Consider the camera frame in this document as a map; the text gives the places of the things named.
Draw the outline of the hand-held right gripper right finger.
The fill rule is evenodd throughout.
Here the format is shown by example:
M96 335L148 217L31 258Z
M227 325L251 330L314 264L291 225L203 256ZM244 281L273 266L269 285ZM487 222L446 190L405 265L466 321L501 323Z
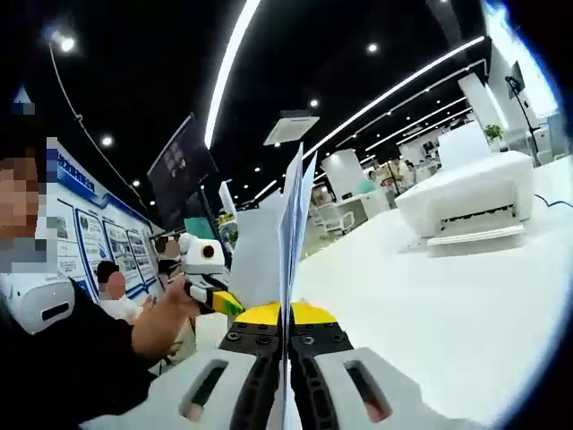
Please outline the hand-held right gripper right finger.
M290 382L303 429L484 429L423 401L420 385L370 348L355 348L336 318L293 303Z

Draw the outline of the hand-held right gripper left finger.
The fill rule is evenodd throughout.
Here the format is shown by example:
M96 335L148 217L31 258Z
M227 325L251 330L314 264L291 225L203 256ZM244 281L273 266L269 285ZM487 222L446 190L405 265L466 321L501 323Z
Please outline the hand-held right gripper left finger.
M240 314L218 348L199 351L150 386L148 398L85 429L281 429L283 342L278 302Z

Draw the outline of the person's left hand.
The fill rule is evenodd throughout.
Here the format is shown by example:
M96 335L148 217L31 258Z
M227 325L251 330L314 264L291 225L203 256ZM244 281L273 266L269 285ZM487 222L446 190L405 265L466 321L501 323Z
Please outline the person's left hand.
M189 285L182 273L176 275L167 283L166 293L154 306L153 311L173 323L197 318L201 309L199 303L186 293L185 288Z

